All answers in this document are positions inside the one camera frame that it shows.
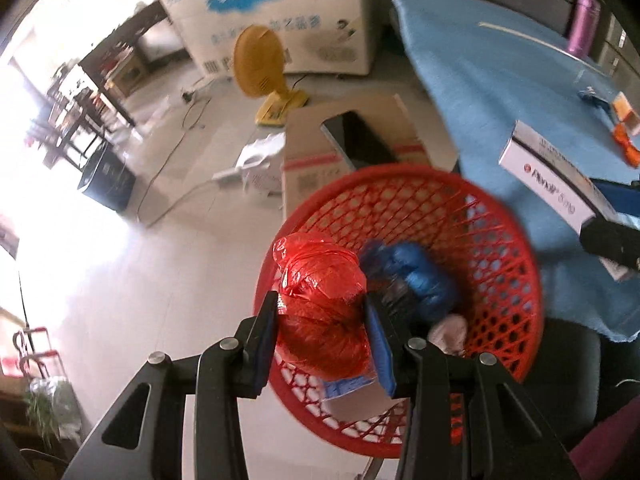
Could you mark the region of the wooden chair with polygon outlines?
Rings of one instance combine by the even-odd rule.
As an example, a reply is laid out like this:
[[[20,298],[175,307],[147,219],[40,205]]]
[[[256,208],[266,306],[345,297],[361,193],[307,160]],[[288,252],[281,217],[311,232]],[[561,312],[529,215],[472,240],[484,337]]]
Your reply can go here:
[[[28,127],[27,140],[44,149],[48,168],[64,160],[82,171],[99,148],[113,145],[111,133],[89,100],[51,90]]]

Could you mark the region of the blue tablecloth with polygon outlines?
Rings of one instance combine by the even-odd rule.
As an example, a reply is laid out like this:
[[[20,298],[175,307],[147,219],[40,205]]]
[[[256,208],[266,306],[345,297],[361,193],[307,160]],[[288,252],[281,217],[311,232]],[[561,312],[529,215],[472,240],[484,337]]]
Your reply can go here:
[[[600,264],[568,266],[541,258],[522,218],[526,208],[550,208],[499,165],[519,120],[550,141],[585,176],[629,183],[638,171],[620,149],[601,112],[579,91],[599,96],[613,85],[545,47],[477,27],[513,28],[564,50],[562,37],[526,16],[485,0],[394,0],[405,51],[459,153],[462,174],[502,200],[536,252],[544,304],[552,318],[574,322],[615,342],[639,333],[639,279],[616,282]]]

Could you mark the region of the black plastic trash bag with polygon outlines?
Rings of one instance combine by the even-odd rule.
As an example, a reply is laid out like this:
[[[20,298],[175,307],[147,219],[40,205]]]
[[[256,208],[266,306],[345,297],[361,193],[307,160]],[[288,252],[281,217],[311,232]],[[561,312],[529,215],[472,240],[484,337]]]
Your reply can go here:
[[[375,291],[392,321],[402,323],[414,332],[424,332],[432,326],[420,313],[418,296],[401,278],[379,282]]]

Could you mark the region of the blue plastic bag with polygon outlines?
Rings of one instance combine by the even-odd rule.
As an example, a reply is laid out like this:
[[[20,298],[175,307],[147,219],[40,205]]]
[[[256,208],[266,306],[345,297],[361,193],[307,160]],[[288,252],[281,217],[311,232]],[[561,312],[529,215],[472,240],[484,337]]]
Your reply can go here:
[[[375,290],[379,282],[401,278],[418,296],[420,313],[428,322],[440,321],[458,301],[454,281],[418,243],[387,245],[369,240],[360,249],[358,258],[370,290]]]

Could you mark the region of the white thin rod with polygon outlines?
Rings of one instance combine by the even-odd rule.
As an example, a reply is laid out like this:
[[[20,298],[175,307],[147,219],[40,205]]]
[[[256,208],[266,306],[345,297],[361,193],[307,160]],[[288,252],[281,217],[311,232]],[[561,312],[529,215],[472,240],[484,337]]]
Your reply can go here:
[[[600,70],[600,68],[597,68],[596,66],[582,60],[581,58],[578,58],[574,54],[570,54],[564,51],[563,49],[555,46],[554,44],[550,44],[550,42],[544,41],[534,36],[527,35],[525,32],[519,32],[518,30],[515,30],[513,28],[504,27],[498,24],[492,24],[492,23],[483,22],[483,21],[477,22],[476,26],[480,28],[494,30],[495,32],[502,32],[503,34],[531,42],[532,44],[538,44],[538,46],[545,47],[555,53],[559,53],[560,55],[565,56],[566,58],[570,58],[574,62],[579,63],[585,68],[588,68],[588,70],[591,70],[593,73],[596,73],[602,77],[608,77],[608,74],[606,74],[603,70]]]

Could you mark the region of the red plastic bag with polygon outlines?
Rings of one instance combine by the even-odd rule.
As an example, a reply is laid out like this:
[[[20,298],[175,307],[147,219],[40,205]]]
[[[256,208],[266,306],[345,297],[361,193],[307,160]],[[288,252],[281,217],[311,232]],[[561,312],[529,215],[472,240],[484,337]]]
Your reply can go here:
[[[366,374],[367,278],[357,255],[318,233],[297,232],[273,244],[280,273],[277,349],[284,362],[324,382]]]

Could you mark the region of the orange white medicine box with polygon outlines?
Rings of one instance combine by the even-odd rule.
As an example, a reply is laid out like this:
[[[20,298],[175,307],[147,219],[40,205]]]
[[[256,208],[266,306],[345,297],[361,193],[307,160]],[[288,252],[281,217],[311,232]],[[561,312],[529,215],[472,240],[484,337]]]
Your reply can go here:
[[[618,92],[612,101],[612,107],[616,118],[625,126],[627,133],[638,136],[640,132],[639,114],[634,110],[623,92]]]

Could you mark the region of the potted green plant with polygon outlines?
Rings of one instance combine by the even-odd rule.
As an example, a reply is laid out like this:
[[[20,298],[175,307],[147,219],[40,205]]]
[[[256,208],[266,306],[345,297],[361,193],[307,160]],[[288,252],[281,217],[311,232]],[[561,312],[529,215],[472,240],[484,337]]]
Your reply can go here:
[[[32,378],[24,400],[27,417],[44,442],[81,442],[82,418],[76,394],[64,376]]]

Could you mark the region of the red mesh trash basket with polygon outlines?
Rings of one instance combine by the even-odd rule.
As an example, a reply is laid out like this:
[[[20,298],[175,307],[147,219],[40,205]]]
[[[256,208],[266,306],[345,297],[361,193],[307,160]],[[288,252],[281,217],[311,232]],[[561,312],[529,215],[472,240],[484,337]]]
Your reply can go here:
[[[489,352],[522,382],[544,331],[539,273],[503,204],[424,165],[358,170],[297,206],[278,235],[328,236],[357,254],[369,281],[398,281],[428,322],[460,314],[464,354]]]

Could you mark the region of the white paper ball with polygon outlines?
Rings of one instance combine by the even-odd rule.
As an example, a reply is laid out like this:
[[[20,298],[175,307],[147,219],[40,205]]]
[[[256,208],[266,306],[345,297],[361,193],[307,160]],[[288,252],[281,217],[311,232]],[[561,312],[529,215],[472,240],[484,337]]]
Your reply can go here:
[[[450,356],[465,354],[468,323],[462,315],[450,314],[436,323],[427,335],[427,341]]]

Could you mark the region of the orange snack wrapper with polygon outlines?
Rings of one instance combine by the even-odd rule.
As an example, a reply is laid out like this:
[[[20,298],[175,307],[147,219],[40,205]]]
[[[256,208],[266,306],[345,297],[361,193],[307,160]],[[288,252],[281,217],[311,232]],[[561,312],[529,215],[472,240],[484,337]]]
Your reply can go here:
[[[632,144],[627,130],[621,122],[614,126],[612,137],[622,150],[626,163],[632,168],[638,168],[640,166],[640,151]]]

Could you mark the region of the white chest freezer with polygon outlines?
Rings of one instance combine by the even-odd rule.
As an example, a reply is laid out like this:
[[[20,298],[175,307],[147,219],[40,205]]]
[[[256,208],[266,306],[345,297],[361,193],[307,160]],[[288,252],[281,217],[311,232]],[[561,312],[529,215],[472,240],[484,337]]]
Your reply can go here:
[[[273,30],[289,73],[370,72],[372,0],[160,0],[190,58],[210,78],[232,73],[235,41],[250,25]]]

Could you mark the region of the white Plendil medicine box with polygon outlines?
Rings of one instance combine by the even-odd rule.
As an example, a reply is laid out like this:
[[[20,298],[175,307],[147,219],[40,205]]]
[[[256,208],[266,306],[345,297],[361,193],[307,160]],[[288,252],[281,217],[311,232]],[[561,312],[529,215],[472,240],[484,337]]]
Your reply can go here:
[[[499,165],[550,208],[548,214],[541,206],[526,208],[522,213],[542,260],[575,268],[587,263],[600,264],[616,282],[639,274],[639,270],[628,269],[582,249],[580,228],[590,218],[597,217],[594,210],[601,195],[592,194],[592,179],[540,133],[525,122],[516,122],[499,157]],[[603,219],[639,229],[639,217],[618,214],[607,202],[603,206],[608,213]]]

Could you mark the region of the dark wooden table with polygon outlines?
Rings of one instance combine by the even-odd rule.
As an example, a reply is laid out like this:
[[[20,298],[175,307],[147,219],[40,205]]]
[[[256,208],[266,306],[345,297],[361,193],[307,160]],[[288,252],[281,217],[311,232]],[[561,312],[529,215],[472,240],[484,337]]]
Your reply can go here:
[[[106,88],[107,78],[104,66],[107,61],[114,61],[120,52],[128,48],[133,48],[134,53],[139,53],[138,41],[153,26],[165,20],[170,21],[170,18],[162,3],[154,0],[136,12],[131,18],[127,18],[126,21],[116,27],[79,61],[80,68],[96,86],[96,90],[104,96],[106,102],[132,128],[137,127],[136,121],[129,115],[128,110],[122,106],[120,98]]]

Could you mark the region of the black smartphone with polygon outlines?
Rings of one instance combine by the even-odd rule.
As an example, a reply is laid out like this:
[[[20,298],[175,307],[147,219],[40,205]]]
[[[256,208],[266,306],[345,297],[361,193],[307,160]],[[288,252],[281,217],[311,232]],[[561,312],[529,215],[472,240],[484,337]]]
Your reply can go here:
[[[329,117],[320,129],[351,170],[398,163],[394,152],[354,110]]]

